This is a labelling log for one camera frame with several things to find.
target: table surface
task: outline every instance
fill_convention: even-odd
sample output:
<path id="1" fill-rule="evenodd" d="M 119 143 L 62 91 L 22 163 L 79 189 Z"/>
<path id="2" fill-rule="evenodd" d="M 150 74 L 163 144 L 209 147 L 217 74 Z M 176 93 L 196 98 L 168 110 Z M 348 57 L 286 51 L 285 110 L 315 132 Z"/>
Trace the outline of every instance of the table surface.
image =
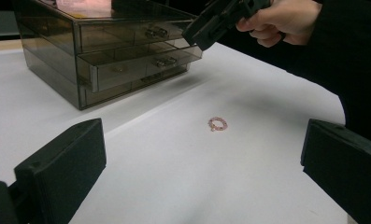
<path id="1" fill-rule="evenodd" d="M 0 180 L 73 124 L 103 121 L 107 168 L 71 223 L 347 223 L 300 164 L 309 119 L 345 122 L 326 89 L 215 44 L 184 75 L 79 111 L 16 46 L 0 50 Z"/>

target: drawer unit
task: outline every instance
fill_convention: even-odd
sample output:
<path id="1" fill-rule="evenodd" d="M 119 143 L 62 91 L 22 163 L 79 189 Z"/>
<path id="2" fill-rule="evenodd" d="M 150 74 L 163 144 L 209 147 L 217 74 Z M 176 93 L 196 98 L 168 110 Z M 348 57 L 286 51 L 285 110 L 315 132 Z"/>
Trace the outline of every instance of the drawer unit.
<path id="1" fill-rule="evenodd" d="M 184 43 L 179 39 L 81 54 L 78 73 L 93 92 L 103 91 L 198 60 L 201 50 Z"/>
<path id="2" fill-rule="evenodd" d="M 148 0 L 13 0 L 29 68 L 78 109 L 186 72 L 194 16 Z"/>

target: hand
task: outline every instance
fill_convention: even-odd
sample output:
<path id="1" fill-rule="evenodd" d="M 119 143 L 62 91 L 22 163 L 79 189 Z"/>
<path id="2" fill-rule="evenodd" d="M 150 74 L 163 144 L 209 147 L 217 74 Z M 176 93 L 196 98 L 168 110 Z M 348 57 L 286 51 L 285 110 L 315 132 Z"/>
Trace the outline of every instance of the hand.
<path id="1" fill-rule="evenodd" d="M 293 45 L 306 45 L 320 14 L 322 4 L 313 0 L 272 0 L 271 7 L 260 9 L 248 19 L 241 19 L 237 30 L 250 31 L 258 43 L 270 48 L 281 40 Z"/>

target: black clothing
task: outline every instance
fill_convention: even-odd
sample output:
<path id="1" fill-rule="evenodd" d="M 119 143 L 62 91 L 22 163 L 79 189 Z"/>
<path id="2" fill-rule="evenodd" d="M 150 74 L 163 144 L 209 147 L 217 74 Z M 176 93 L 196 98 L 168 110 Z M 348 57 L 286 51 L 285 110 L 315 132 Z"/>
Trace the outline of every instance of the black clothing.
<path id="1" fill-rule="evenodd" d="M 312 37 L 287 71 L 337 94 L 346 126 L 371 140 L 371 1 L 325 0 Z"/>

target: small ring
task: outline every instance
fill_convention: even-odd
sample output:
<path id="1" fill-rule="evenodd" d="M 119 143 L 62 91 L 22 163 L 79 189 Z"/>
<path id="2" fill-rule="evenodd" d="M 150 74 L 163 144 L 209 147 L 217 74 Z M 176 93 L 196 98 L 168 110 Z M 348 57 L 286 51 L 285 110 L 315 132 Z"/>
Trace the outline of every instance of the small ring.
<path id="1" fill-rule="evenodd" d="M 222 126 L 215 125 L 214 121 L 219 121 L 222 124 Z M 208 125 L 210 126 L 212 132 L 223 131 L 223 130 L 228 128 L 228 123 L 226 123 L 226 121 L 224 119 L 218 118 L 218 117 L 214 117 L 214 118 L 210 119 L 208 121 Z"/>

